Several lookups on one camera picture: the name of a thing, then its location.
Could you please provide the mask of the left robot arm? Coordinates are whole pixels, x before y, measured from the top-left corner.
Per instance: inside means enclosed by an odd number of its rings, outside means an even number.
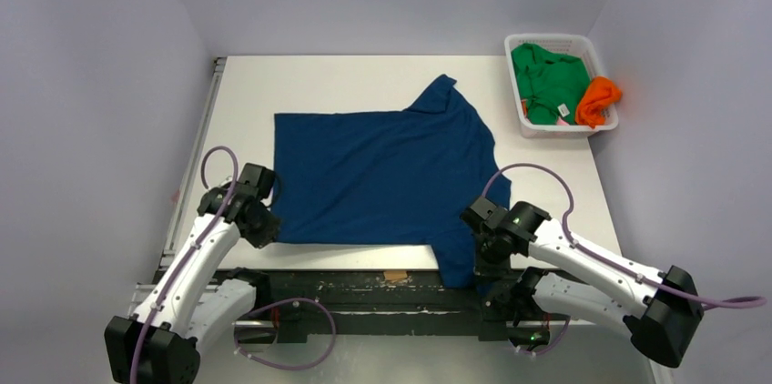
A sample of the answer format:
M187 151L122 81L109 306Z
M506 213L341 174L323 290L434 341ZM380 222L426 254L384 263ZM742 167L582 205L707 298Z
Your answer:
M115 316L104 337L117 383L191 383L213 339L242 316L259 319L271 307L269 276L231 270L212 285L218 266L242 238L254 248L273 242L279 219L264 205L274 171L247 163L234 183L200 200L188 239L161 280L126 317Z

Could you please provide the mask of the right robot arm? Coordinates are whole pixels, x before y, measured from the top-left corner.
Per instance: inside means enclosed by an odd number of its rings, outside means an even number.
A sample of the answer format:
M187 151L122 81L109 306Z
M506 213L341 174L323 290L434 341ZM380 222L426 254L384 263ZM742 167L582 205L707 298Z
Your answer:
M635 263L578 236L546 211L486 197L460 215L475 239L475 284L482 291L482 340L503 326L548 315L578 318L627 336L662 366L681 365L704 316L685 270Z

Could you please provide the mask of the blue t-shirt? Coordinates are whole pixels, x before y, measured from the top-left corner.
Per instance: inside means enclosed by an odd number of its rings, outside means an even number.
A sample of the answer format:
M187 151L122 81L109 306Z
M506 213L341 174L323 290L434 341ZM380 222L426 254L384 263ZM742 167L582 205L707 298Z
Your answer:
M277 114L278 240L426 245L447 288L473 282L475 244L461 215L478 196L505 206L495 141L453 78L441 75L401 111Z

